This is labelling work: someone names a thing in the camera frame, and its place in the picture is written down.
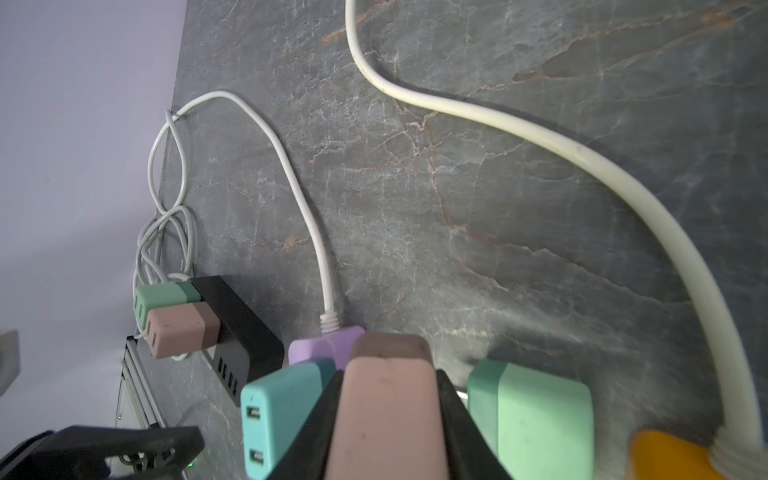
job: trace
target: teal usb charger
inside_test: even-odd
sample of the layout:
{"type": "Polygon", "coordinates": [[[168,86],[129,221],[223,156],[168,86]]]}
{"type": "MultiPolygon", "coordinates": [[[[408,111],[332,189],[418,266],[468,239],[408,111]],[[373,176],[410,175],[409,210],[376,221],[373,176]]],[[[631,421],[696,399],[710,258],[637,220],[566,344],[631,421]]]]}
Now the teal usb charger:
{"type": "Polygon", "coordinates": [[[245,471],[252,480],[270,475],[290,447],[336,372],[331,359],[314,359],[277,370],[243,387],[245,471]]]}

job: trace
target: mint green usb charger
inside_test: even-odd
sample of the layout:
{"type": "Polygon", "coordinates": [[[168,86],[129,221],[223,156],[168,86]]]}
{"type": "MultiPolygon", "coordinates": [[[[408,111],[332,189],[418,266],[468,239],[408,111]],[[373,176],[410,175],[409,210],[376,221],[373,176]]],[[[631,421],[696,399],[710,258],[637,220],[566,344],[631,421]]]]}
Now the mint green usb charger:
{"type": "Polygon", "coordinates": [[[512,478],[592,479],[594,414],[585,384],[482,360],[467,394],[469,414],[512,478]]]}
{"type": "Polygon", "coordinates": [[[138,319],[139,329],[144,331],[147,325],[147,313],[164,306],[181,305],[202,301],[200,292],[192,282],[169,282],[142,285],[136,288],[134,295],[134,313],[138,319]]]}

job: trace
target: plug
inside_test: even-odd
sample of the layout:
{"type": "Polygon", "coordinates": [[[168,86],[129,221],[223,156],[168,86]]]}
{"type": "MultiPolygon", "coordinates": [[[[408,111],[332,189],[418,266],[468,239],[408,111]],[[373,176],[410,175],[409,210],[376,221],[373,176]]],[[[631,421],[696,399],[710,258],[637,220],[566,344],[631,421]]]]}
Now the plug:
{"type": "Polygon", "coordinates": [[[344,370],[352,346],[365,332],[361,326],[348,326],[321,336],[294,340],[288,346],[288,364],[327,358],[333,360],[337,369],[344,370]]]}
{"type": "Polygon", "coordinates": [[[136,318],[138,318],[140,330],[144,331],[144,326],[147,323],[147,314],[150,310],[164,306],[200,302],[201,300],[200,292],[192,285],[192,282],[142,285],[136,288],[134,313],[136,318]]]}
{"type": "Polygon", "coordinates": [[[221,321],[205,302],[150,310],[147,341],[152,356],[163,359],[216,345],[221,321]]]}
{"type": "Polygon", "coordinates": [[[482,360],[467,393],[470,415],[512,478],[592,479],[594,413],[585,384],[482,360]]]}
{"type": "Polygon", "coordinates": [[[443,432],[427,342],[366,333],[344,372],[325,478],[448,480],[443,432]]]}
{"type": "Polygon", "coordinates": [[[299,433],[336,365],[331,359],[297,363],[243,387],[245,470],[253,480],[270,475],[299,433]]]}
{"type": "Polygon", "coordinates": [[[708,449],[656,430],[637,433],[629,448],[627,478],[633,480],[724,480],[708,449]]]}

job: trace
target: power adapter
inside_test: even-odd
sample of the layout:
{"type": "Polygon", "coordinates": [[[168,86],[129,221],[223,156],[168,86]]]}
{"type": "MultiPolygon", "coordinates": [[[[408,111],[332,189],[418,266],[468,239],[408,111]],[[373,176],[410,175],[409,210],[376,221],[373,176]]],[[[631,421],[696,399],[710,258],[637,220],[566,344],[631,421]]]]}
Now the power adapter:
{"type": "MultiPolygon", "coordinates": [[[[269,480],[331,478],[326,477],[326,464],[339,413],[343,380],[343,371],[337,371],[331,377],[304,427],[299,430],[299,435],[272,471],[269,480]]],[[[467,408],[456,395],[451,379],[442,370],[437,371],[437,385],[451,480],[511,480],[488,449],[467,408]]],[[[400,460],[384,459],[389,462],[400,460]]]]}
{"type": "Polygon", "coordinates": [[[147,314],[147,341],[156,359],[214,346],[220,329],[219,317],[205,302],[164,306],[147,314]]]}
{"type": "Polygon", "coordinates": [[[200,292],[192,282],[155,283],[136,287],[134,293],[134,313],[140,331],[147,324],[147,314],[152,309],[164,306],[182,305],[200,302],[200,292]]]}
{"type": "Polygon", "coordinates": [[[628,453],[627,478],[633,480],[724,480],[710,464],[709,449],[668,433],[643,430],[628,453]]]}
{"type": "Polygon", "coordinates": [[[512,478],[592,478],[594,413],[585,384],[485,359],[469,374],[467,393],[470,415],[512,478]]]}
{"type": "Polygon", "coordinates": [[[366,333],[355,342],[325,478],[448,480],[437,375],[423,338],[366,333]]]}
{"type": "Polygon", "coordinates": [[[352,346],[365,332],[361,326],[355,325],[321,336],[294,340],[288,346],[288,364],[311,359],[332,359],[337,369],[344,370],[349,363],[352,346]]]}
{"type": "Polygon", "coordinates": [[[240,391],[246,384],[283,366],[283,343],[220,276],[190,281],[221,320],[214,354],[204,350],[204,355],[239,407],[240,391]]]}
{"type": "Polygon", "coordinates": [[[270,475],[293,443],[336,365],[331,359],[297,363],[243,387],[245,470],[253,480],[270,475]]]}

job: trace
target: orange plug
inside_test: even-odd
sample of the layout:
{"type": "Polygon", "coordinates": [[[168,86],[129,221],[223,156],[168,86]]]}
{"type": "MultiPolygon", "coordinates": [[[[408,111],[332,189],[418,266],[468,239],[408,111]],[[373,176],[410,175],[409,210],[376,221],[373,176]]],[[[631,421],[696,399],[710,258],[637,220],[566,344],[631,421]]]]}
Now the orange plug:
{"type": "Polygon", "coordinates": [[[655,430],[632,439],[627,480],[724,480],[710,465],[709,449],[655,430]]]}

